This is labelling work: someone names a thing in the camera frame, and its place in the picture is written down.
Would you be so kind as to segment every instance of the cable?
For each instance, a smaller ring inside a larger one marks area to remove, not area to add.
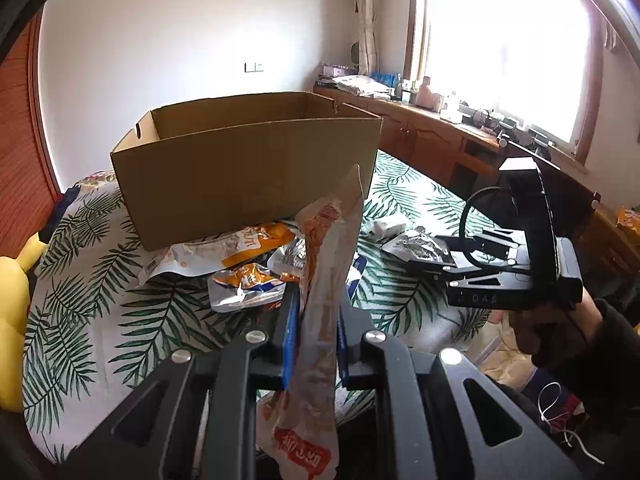
[[[542,407],[540,406],[540,398],[542,397],[542,392],[544,392],[549,386],[554,386],[554,385],[558,387],[558,395],[556,396],[554,401],[543,410]],[[558,402],[558,399],[560,398],[560,393],[561,392],[562,392],[562,386],[557,381],[547,384],[544,388],[542,388],[540,390],[540,393],[538,394],[538,411],[540,412],[540,419],[542,419],[542,421],[545,422],[549,426],[549,429],[551,429],[552,433],[562,433],[562,434],[564,434],[564,441],[569,445],[569,447],[573,447],[573,446],[571,445],[571,443],[568,441],[568,439],[566,437],[567,433],[570,434],[572,437],[574,437],[578,441],[578,444],[580,445],[580,448],[582,449],[582,452],[586,456],[591,458],[594,462],[597,462],[598,464],[604,465],[604,461],[603,460],[600,460],[597,456],[592,455],[591,453],[589,453],[587,451],[587,449],[584,447],[582,439],[578,436],[577,433],[575,433],[575,431],[568,430],[566,428],[566,426],[564,428],[558,430],[558,429],[554,428],[551,425],[551,421],[552,420],[555,420],[556,418],[560,418],[561,416],[566,415],[566,412],[564,412],[564,413],[562,413],[561,415],[558,415],[558,416],[553,416],[552,418],[546,418],[545,413],[548,412],[548,410],[550,410],[555,405],[556,402]]]
[[[513,270],[511,266],[494,266],[491,264],[485,264],[485,263],[479,262],[472,256],[471,252],[466,249],[466,217],[469,215],[469,212],[471,211],[473,204],[478,199],[482,198],[485,195],[498,193],[498,192],[511,194],[511,191],[509,189],[504,189],[503,187],[499,187],[499,186],[489,186],[489,187],[483,187],[482,189],[479,189],[478,191],[473,193],[468,198],[468,200],[466,200],[465,206],[462,209],[462,215],[460,215],[460,225],[458,227],[458,237],[460,238],[461,245],[465,248],[462,251],[462,253],[465,255],[465,258],[469,260],[471,264],[475,265],[476,267],[479,267],[480,269],[495,270],[496,272],[514,272],[517,274],[529,274],[530,270],[526,270],[526,269]]]

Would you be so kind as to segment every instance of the yellow plush toy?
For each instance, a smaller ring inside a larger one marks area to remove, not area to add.
[[[0,256],[0,408],[22,411],[22,347],[29,307],[29,280],[46,244],[34,234],[14,260]]]

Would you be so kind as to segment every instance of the window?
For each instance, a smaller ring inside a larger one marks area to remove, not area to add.
[[[590,85],[590,11],[584,0],[416,0],[414,76],[473,108],[545,130],[575,152]]]

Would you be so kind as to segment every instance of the leaf print bedsheet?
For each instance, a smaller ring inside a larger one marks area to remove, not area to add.
[[[432,234],[455,234],[464,203],[403,162],[378,152],[363,222],[395,212]],[[470,232],[494,224],[472,210]],[[400,260],[360,236],[367,257],[354,304],[414,349],[468,344],[482,310],[451,307],[443,288],[408,276]],[[144,286],[142,248],[116,181],[84,190],[69,206],[38,268],[28,318],[22,391],[31,437],[52,462],[69,451],[177,348],[217,350],[251,311],[217,314],[204,278],[164,274]],[[336,385],[338,421],[372,401]]]

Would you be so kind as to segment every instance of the screw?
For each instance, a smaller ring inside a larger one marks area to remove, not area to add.
[[[364,339],[370,343],[378,344],[382,343],[386,339],[386,334],[384,332],[380,332],[380,330],[369,330],[364,335]]]
[[[462,354],[455,348],[443,348],[440,351],[440,360],[448,365],[457,365],[462,362]]]
[[[267,335],[262,330],[249,330],[244,338],[249,343],[256,344],[265,341],[265,339],[267,339]]]
[[[174,351],[174,353],[171,354],[171,361],[179,365],[187,363],[190,360],[191,352],[185,350],[184,348],[178,348],[176,351]]]

